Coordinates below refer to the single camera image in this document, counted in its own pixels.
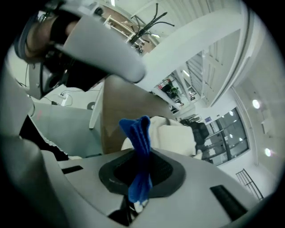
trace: black wristband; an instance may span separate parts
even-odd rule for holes
[[[66,27],[73,21],[79,20],[78,16],[71,13],[61,11],[60,15],[54,21],[50,32],[50,41],[54,41],[58,44],[64,44],[67,35],[65,33]]]

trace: white cloth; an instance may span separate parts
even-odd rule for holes
[[[151,147],[172,151],[181,155],[196,155],[194,135],[192,128],[170,119],[170,126],[163,117],[151,118],[149,128]],[[126,138],[122,150],[133,148],[129,138]]]

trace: round ceiling light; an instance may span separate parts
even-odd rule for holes
[[[255,107],[256,109],[259,109],[259,108],[260,108],[260,103],[258,102],[258,100],[253,100],[253,101],[252,101],[252,105],[253,105],[253,107]]]
[[[266,148],[266,149],[264,150],[264,152],[265,152],[266,156],[268,156],[268,157],[271,156],[271,150],[270,150],[270,149]]]

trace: robotic arm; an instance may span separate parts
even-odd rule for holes
[[[62,84],[88,91],[111,74],[132,83],[144,78],[141,57],[118,34],[105,28],[98,16],[102,14],[99,4],[64,3],[46,8],[55,15],[75,16],[78,23],[63,44],[52,45],[42,62],[29,64],[30,96],[41,99]]]

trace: gray floor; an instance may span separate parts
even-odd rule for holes
[[[35,103],[33,116],[41,133],[71,156],[102,153],[100,117],[89,129],[91,110]]]

